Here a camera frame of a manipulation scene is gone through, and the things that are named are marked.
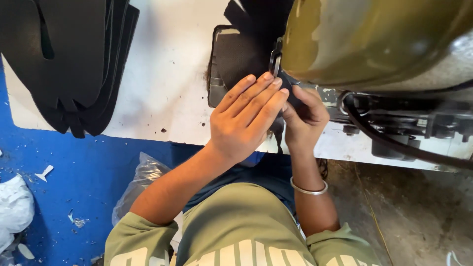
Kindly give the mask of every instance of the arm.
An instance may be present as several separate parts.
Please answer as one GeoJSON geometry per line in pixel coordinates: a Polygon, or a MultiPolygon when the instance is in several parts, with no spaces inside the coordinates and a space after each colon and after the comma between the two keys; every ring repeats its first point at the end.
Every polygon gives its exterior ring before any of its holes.
{"type": "MultiPolygon", "coordinates": [[[[288,104],[283,113],[293,182],[304,190],[320,191],[324,182],[314,158],[314,147],[330,117],[315,89],[304,90],[294,86],[293,92],[306,105],[296,111],[288,104]]],[[[299,223],[306,236],[340,228],[335,205],[328,193],[310,195],[295,190],[294,199],[299,223]]]]}
{"type": "Polygon", "coordinates": [[[211,138],[192,158],[154,181],[130,212],[167,225],[207,183],[247,158],[266,139],[266,132],[284,107],[289,91],[265,73],[236,84],[210,116],[211,138]]]}

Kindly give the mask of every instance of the forearm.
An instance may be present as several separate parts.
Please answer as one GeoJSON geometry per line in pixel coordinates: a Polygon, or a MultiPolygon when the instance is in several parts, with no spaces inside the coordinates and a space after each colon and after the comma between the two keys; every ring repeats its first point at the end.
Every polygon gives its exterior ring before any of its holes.
{"type": "Polygon", "coordinates": [[[169,224],[191,197],[232,167],[210,145],[174,170],[156,179],[138,196],[130,212],[158,224],[169,224]]]}
{"type": "MultiPolygon", "coordinates": [[[[312,151],[291,151],[291,162],[293,182],[297,187],[309,191],[324,188],[312,151]]],[[[294,199],[299,223],[306,236],[340,228],[335,205],[328,193],[310,195],[294,190],[294,199]]]]}

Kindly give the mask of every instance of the sleeve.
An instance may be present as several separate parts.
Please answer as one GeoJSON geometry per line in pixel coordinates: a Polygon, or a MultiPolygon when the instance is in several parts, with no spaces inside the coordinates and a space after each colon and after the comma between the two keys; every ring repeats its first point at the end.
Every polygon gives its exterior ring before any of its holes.
{"type": "Polygon", "coordinates": [[[307,246],[316,265],[381,266],[366,240],[352,234],[347,223],[336,231],[324,231],[307,238],[307,246]]]}
{"type": "Polygon", "coordinates": [[[112,229],[105,242],[105,266],[169,265],[168,249],[177,223],[159,226],[127,213],[112,229]]]}

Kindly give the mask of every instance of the person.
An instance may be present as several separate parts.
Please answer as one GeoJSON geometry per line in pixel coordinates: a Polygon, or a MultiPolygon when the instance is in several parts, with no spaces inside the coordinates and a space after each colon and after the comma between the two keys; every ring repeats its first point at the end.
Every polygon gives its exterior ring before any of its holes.
{"type": "Polygon", "coordinates": [[[154,181],[113,228],[106,266],[169,265],[181,211],[178,266],[381,265],[365,240],[340,226],[317,168],[313,150],[329,121],[320,96],[294,86],[305,104],[296,111],[281,84],[269,72],[249,75],[225,95],[210,116],[207,145],[154,181]],[[290,160],[266,154],[254,167],[239,166],[281,110],[290,160]]]}

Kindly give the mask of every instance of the concrete floor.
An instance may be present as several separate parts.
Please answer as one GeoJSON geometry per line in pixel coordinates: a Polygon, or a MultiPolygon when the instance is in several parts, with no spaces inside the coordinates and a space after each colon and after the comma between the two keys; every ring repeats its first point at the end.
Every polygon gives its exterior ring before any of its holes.
{"type": "Polygon", "coordinates": [[[383,265],[444,266],[450,251],[473,261],[472,176],[330,160],[328,181],[341,222],[383,265]]]}

